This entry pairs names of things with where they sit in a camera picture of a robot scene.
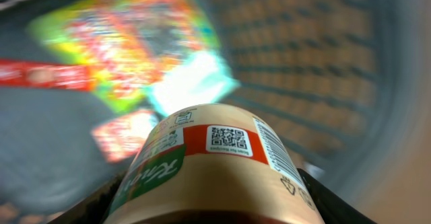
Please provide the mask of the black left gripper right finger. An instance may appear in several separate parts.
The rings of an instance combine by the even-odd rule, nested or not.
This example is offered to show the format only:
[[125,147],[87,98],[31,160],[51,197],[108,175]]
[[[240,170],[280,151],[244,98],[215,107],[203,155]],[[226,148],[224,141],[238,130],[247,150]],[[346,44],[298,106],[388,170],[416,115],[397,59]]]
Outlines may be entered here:
[[350,206],[306,171],[300,168],[297,170],[326,224],[376,224],[376,222]]

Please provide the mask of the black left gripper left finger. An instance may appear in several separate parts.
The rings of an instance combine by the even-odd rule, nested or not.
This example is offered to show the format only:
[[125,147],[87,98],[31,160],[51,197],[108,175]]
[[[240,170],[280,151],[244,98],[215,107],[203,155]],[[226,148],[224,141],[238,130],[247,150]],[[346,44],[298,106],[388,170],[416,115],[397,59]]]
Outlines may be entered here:
[[73,208],[59,215],[48,224],[101,224],[107,218],[115,194],[119,190],[125,172],[85,198]]

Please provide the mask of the small red-white snack packet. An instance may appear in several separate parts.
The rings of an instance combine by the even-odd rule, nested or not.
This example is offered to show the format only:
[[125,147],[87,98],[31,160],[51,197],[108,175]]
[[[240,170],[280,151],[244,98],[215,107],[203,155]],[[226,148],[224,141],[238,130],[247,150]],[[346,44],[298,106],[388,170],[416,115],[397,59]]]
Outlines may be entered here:
[[158,123],[154,111],[141,108],[96,126],[91,134],[105,160],[116,163],[135,156]]

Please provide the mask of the green-lidded Knorr jar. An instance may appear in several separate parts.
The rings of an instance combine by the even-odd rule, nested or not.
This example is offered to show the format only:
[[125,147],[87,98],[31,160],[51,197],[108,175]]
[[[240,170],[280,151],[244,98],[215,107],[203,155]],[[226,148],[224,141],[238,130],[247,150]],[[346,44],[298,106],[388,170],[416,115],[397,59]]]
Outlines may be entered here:
[[226,104],[160,122],[133,160],[107,223],[322,223],[274,130]]

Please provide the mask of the red chocolate bar wrapper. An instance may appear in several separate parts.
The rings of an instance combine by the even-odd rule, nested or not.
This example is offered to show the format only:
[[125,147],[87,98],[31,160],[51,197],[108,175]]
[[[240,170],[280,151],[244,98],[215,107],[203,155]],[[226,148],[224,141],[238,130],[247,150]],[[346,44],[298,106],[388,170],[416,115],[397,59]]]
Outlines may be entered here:
[[1,86],[92,91],[96,80],[86,65],[1,59]]

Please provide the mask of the teal wet wipes pack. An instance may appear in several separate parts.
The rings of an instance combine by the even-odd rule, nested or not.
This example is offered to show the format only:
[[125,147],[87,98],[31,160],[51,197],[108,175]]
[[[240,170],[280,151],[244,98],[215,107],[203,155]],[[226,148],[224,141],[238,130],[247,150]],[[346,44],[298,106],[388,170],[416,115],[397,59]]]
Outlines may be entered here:
[[147,100],[156,112],[169,116],[183,108],[217,103],[240,87],[220,54],[202,50],[147,88]]

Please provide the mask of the Haribo gummy candy bag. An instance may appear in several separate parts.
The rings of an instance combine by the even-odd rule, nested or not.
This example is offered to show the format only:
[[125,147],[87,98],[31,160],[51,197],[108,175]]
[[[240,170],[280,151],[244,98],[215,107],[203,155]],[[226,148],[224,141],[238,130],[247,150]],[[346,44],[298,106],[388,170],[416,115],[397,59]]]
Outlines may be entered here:
[[28,31],[63,63],[88,66],[93,94],[116,113],[193,53],[220,46],[196,0],[78,0]]

